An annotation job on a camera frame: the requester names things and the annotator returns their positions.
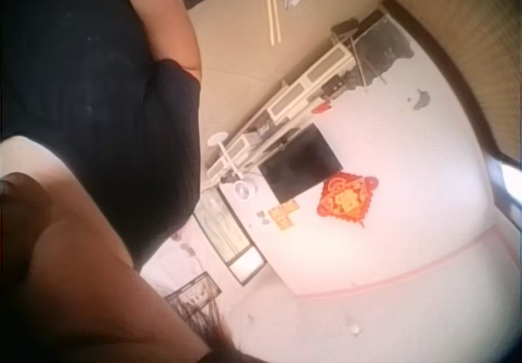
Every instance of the wooden stick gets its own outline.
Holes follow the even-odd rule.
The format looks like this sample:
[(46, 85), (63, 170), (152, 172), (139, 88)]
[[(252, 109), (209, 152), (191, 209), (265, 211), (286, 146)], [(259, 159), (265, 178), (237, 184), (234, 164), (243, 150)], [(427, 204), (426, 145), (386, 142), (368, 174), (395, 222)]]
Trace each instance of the wooden stick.
[(272, 19), (272, 0), (267, 0), (268, 27), (270, 30), (270, 45), (274, 46), (274, 24)]
[(276, 35), (277, 41), (281, 43), (281, 26), (279, 25), (279, 12), (277, 11), (277, 0), (272, 0), (274, 17), (276, 18)]

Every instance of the television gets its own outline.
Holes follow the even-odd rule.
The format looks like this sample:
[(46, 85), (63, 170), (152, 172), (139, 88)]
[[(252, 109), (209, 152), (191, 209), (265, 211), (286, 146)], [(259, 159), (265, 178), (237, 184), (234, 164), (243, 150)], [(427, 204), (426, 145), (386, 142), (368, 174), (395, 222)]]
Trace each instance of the television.
[(280, 204), (328, 179), (343, 167), (313, 124), (259, 165)]

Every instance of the hair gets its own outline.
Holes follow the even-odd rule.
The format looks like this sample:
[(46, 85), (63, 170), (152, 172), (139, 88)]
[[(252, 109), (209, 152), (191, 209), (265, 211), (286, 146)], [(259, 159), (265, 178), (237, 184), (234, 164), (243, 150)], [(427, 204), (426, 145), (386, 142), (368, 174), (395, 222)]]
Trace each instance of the hair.
[(178, 301), (170, 305), (211, 350), (201, 363), (267, 363), (236, 348), (214, 300), (207, 305), (208, 313), (190, 303)]

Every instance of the floor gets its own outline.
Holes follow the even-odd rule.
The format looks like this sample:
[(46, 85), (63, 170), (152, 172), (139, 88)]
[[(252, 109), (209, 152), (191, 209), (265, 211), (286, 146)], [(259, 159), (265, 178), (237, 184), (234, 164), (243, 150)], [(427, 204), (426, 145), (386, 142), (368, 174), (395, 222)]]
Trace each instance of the floor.
[(328, 42), (330, 27), (364, 19), (380, 0), (302, 0), (280, 17), (282, 44), (271, 47), (264, 0), (207, 0), (190, 11), (203, 59), (200, 107), (201, 161), (214, 152), (206, 140), (234, 134), (281, 79)]

